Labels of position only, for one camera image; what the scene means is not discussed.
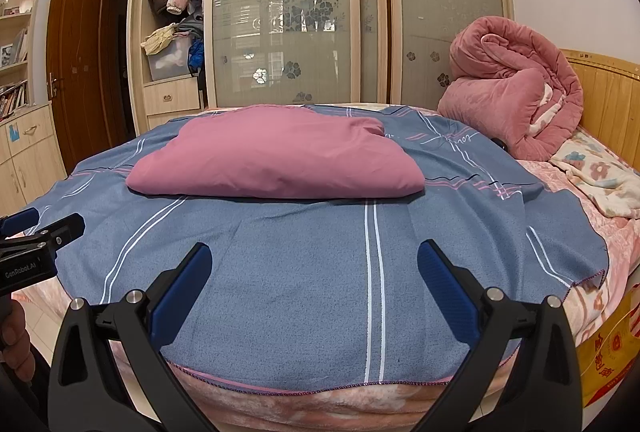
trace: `silver bolt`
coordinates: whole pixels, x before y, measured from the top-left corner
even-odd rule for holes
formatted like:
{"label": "silver bolt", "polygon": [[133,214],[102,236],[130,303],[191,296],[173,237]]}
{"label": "silver bolt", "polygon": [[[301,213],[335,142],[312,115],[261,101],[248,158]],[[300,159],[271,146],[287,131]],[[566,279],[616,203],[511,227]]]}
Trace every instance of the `silver bolt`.
{"label": "silver bolt", "polygon": [[134,289],[127,293],[127,302],[130,304],[137,304],[142,300],[143,293],[139,289]]}
{"label": "silver bolt", "polygon": [[489,297],[489,300],[493,300],[494,302],[499,302],[504,298],[504,293],[500,288],[497,288],[497,287],[489,288],[486,291],[486,295],[487,297]]}
{"label": "silver bolt", "polygon": [[71,301],[71,309],[73,311],[78,311],[82,306],[84,306],[84,299],[83,298],[74,298]]}
{"label": "silver bolt", "polygon": [[562,301],[558,297],[556,297],[556,295],[551,295],[547,297],[546,303],[549,304],[549,306],[555,307],[555,308],[558,308],[562,305]]}

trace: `wooden headboard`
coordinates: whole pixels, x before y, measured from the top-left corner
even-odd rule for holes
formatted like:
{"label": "wooden headboard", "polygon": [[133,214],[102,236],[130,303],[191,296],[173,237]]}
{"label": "wooden headboard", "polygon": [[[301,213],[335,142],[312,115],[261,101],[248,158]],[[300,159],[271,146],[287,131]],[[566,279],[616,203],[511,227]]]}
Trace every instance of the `wooden headboard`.
{"label": "wooden headboard", "polygon": [[584,90],[580,125],[640,170],[640,64],[562,50]]}

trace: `plastic storage bin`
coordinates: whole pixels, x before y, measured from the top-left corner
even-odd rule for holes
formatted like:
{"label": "plastic storage bin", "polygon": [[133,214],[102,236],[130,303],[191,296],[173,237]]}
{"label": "plastic storage bin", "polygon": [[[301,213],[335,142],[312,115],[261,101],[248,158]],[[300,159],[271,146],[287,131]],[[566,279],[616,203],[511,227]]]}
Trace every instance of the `plastic storage bin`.
{"label": "plastic storage bin", "polygon": [[191,37],[174,35],[169,46],[155,55],[148,55],[151,79],[164,80],[172,77],[190,75],[188,61]]}

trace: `human hand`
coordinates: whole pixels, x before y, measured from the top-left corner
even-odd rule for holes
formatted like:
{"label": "human hand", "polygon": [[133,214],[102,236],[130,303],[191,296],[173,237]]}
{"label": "human hand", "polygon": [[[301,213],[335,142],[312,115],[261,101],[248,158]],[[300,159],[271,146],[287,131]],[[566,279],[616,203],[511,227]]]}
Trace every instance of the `human hand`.
{"label": "human hand", "polygon": [[29,382],[36,369],[35,359],[31,354],[31,337],[27,332],[22,305],[17,300],[12,300],[11,308],[11,313],[1,323],[0,328],[6,344],[2,356],[20,380]]}

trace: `blue sticker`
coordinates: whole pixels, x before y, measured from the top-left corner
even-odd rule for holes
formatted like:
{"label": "blue sticker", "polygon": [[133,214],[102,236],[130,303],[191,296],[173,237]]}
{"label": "blue sticker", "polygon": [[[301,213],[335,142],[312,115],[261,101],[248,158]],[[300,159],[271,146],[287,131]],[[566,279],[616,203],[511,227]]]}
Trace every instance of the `blue sticker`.
{"label": "blue sticker", "polygon": [[20,131],[14,125],[9,125],[9,138],[11,141],[17,141],[20,139]]}

